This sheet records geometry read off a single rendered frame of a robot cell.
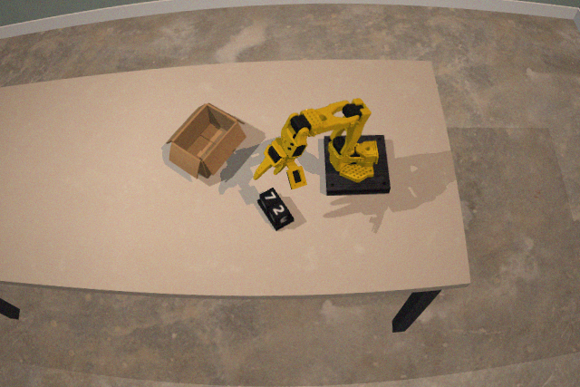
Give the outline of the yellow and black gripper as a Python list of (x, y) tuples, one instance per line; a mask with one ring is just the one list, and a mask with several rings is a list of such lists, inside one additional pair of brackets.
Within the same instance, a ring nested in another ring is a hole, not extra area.
[(265, 158), (256, 169), (254, 180), (259, 179), (271, 167), (275, 167), (274, 175), (276, 175), (287, 166), (288, 170), (286, 173), (291, 189), (297, 189), (307, 185), (303, 167), (296, 165), (295, 159), (297, 157), (291, 159), (288, 157), (287, 153), (285, 153), (281, 138), (275, 138), (271, 145), (266, 147), (264, 154)]

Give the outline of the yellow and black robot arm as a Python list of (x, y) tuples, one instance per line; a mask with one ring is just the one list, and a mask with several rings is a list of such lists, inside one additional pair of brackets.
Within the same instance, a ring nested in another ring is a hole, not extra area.
[[(338, 111), (342, 111), (344, 116), (335, 117)], [(375, 142), (356, 143), (372, 114), (362, 99), (353, 99), (351, 104), (348, 101), (335, 102), (320, 109), (300, 111), (300, 114), (292, 113), (281, 130), (281, 141), (290, 159), (302, 156), (308, 145), (307, 136), (315, 137), (333, 131), (330, 136), (332, 141), (328, 144), (329, 160), (340, 176), (355, 182), (373, 177), (372, 166), (377, 158)], [(345, 140), (341, 136), (344, 130)], [(356, 164), (351, 164), (353, 162)]]

